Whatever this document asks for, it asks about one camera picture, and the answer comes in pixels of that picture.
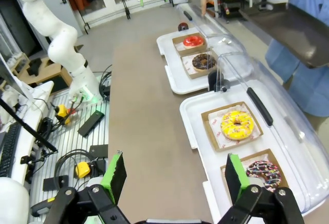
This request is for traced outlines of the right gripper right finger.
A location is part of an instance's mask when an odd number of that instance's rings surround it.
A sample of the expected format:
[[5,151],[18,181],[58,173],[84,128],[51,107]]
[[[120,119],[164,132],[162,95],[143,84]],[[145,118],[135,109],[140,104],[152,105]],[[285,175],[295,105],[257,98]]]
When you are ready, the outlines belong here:
[[225,179],[232,206],[219,223],[249,223],[255,217],[263,223],[304,223],[290,188],[272,191],[263,182],[252,184],[238,155],[228,154]]

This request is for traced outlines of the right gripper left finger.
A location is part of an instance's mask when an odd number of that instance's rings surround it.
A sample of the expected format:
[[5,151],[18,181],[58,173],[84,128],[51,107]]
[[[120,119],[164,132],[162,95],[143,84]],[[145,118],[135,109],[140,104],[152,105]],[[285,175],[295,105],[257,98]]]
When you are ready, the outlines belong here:
[[123,152],[115,154],[101,180],[78,191],[61,188],[57,193],[45,223],[84,223],[89,216],[98,216],[102,223],[129,223],[118,207],[127,177]]

